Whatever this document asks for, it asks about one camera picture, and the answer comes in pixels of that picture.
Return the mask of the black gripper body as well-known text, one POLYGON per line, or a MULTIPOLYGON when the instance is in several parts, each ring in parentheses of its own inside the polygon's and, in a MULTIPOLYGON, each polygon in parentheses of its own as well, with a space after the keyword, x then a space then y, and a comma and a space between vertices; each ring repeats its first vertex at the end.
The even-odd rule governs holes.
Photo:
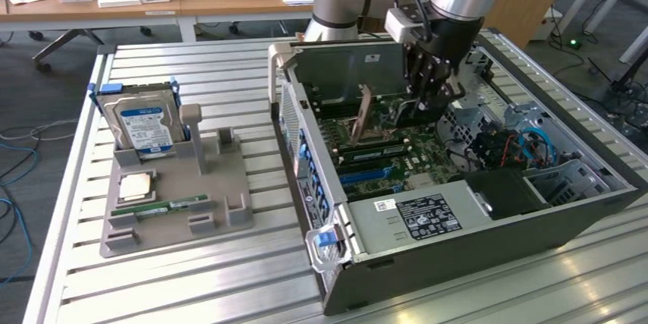
POLYGON ((433 17, 423 26, 426 41, 422 41, 423 56, 427 66, 434 71, 443 62, 455 73, 461 59, 470 50, 478 30, 481 18, 457 20, 449 17, 433 17))

